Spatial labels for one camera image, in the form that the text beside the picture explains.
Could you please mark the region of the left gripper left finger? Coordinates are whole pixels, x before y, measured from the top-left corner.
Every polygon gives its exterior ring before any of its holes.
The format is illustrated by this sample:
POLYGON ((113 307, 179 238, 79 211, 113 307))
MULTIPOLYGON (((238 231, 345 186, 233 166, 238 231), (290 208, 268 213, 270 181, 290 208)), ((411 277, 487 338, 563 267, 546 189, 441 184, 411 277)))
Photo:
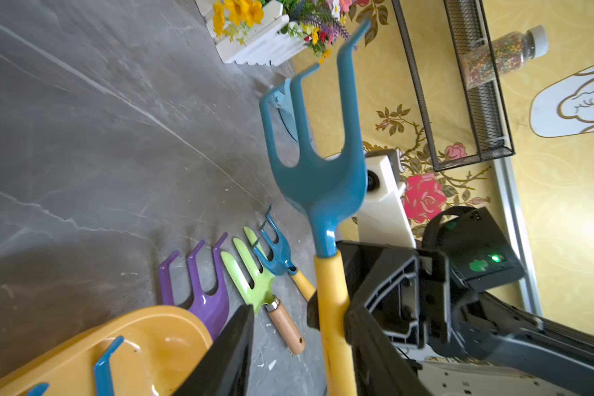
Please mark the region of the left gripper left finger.
POLYGON ((252 359, 254 312, 242 305, 176 395, 245 395, 252 359))

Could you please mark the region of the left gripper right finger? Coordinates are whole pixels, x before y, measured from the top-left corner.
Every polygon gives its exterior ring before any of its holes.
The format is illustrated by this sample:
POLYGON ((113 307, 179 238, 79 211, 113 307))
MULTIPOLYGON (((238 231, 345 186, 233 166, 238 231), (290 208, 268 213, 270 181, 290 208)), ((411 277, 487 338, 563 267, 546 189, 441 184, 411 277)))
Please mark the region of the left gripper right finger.
POLYGON ((365 306, 351 305, 345 313, 344 326, 359 395, 430 394, 365 306))

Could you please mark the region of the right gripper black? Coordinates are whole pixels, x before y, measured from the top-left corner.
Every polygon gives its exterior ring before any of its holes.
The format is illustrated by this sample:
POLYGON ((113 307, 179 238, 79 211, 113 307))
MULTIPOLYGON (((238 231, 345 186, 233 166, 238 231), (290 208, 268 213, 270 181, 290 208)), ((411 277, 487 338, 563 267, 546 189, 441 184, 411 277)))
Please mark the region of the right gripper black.
POLYGON ((367 278, 366 307, 396 347, 452 343, 453 317, 487 290, 524 277, 525 268, 490 212, 454 206, 432 219, 419 249, 342 240, 351 297, 367 278))

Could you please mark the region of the purple rake pink handle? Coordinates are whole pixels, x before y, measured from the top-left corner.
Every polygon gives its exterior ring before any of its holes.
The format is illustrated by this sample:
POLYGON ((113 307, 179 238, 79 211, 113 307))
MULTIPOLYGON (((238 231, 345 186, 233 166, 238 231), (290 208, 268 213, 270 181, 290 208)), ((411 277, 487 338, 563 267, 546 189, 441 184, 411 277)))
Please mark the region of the purple rake pink handle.
MULTIPOLYGON (((205 246, 205 241, 201 240, 186 259, 188 275, 191 282, 191 305, 187 310, 201 320, 201 323, 205 325, 214 341, 219 337, 229 318, 230 299, 224 279, 224 263, 220 255, 220 249, 227 237, 228 234, 223 233, 218 242, 211 249, 217 280, 217 288, 213 294, 206 294, 202 289, 196 262, 198 253, 205 246)), ((175 305, 170 266, 179 255, 180 252, 173 251, 158 268, 159 286, 163 305, 175 305)))

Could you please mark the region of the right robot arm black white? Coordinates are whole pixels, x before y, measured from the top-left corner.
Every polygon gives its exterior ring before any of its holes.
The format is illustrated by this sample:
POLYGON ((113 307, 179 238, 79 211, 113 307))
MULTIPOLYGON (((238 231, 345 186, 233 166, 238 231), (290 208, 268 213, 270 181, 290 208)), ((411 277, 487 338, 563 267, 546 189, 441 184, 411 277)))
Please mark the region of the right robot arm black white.
POLYGON ((594 395, 594 336, 491 294, 525 268, 485 208, 454 206, 422 246, 337 242, 316 220, 318 289, 308 324, 322 336, 330 393, 425 395, 404 347, 486 361, 594 395))

